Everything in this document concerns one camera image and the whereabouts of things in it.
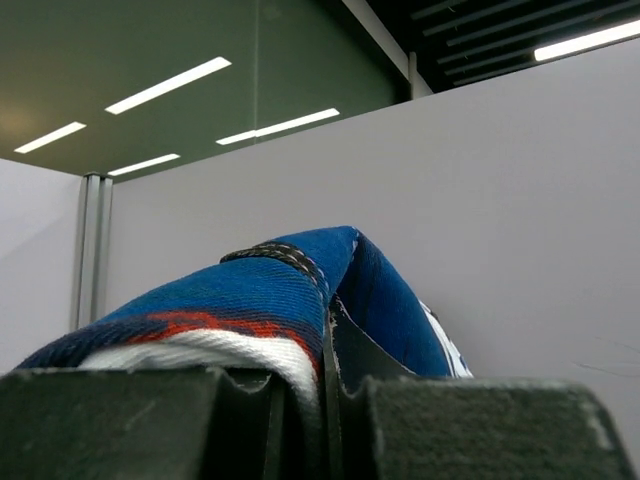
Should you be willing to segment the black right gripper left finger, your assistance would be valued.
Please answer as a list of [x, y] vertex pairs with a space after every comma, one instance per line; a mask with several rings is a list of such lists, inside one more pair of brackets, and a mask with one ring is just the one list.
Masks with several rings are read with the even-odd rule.
[[1, 380], [5, 479], [281, 479], [283, 383], [249, 370], [18, 370]]

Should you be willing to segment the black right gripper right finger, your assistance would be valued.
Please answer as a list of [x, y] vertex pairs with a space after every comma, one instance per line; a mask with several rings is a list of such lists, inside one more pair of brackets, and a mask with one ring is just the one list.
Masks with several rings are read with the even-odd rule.
[[585, 387], [547, 379], [422, 378], [339, 300], [324, 344], [334, 479], [631, 479], [613, 421]]

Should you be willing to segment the blue white patterned trousers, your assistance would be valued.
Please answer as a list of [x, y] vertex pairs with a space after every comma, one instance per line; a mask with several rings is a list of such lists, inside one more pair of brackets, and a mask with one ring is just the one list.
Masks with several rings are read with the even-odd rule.
[[230, 253], [49, 343], [22, 367], [265, 369], [280, 375], [301, 410], [314, 415], [332, 307], [417, 375], [470, 373], [436, 315], [351, 226], [289, 234]]

